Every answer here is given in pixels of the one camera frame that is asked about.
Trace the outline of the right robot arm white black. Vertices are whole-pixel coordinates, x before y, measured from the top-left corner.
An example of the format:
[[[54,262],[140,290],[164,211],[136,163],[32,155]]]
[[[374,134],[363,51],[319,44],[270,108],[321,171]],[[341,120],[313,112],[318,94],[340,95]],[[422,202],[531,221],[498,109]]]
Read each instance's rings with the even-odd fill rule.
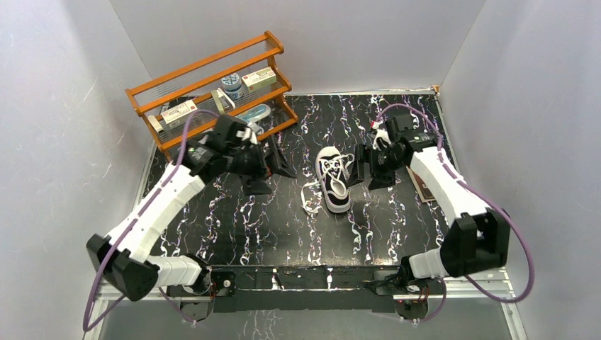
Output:
[[[503,267],[510,238],[507,218],[460,185],[459,173],[449,163],[440,137],[408,123],[407,118],[390,118],[383,129],[374,131],[372,144],[358,144],[347,184],[361,183],[370,174],[370,190],[391,187],[396,171],[407,167],[425,182],[443,210],[449,231],[441,246],[402,258],[398,272],[376,284],[393,282],[408,293],[418,293],[427,279]]]

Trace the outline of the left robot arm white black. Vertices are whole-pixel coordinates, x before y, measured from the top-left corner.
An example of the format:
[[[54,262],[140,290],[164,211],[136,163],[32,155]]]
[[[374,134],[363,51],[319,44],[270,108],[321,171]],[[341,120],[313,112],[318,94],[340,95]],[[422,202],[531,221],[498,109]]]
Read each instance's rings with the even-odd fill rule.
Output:
[[[274,137],[260,142],[251,126],[220,115],[198,139],[183,139],[176,161],[152,190],[105,236],[93,234],[86,250],[96,271],[91,294],[106,280],[132,302],[155,288],[182,286],[195,295],[212,286],[211,268],[193,255],[153,256],[156,241],[182,208],[222,174],[240,178],[247,196],[270,195],[267,179],[296,177]]]

